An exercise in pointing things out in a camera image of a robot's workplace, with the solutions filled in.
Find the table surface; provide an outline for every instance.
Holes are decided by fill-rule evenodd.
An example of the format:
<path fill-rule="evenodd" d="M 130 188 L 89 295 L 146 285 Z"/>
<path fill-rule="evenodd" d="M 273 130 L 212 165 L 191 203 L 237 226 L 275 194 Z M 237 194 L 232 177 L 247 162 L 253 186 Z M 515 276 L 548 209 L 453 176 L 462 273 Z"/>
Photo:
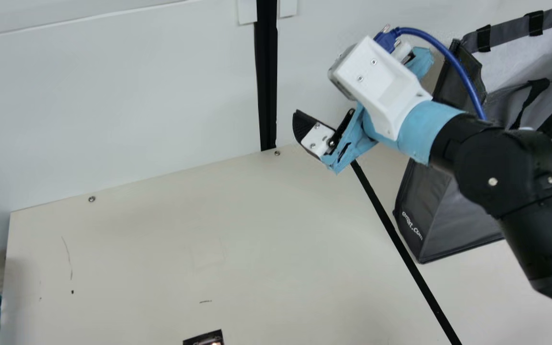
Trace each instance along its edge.
<path fill-rule="evenodd" d="M 353 171 L 278 150 L 14 212 L 0 344 L 448 344 Z M 359 163 L 392 209 L 407 159 Z M 552 343 L 504 241 L 418 268 L 465 345 Z"/>

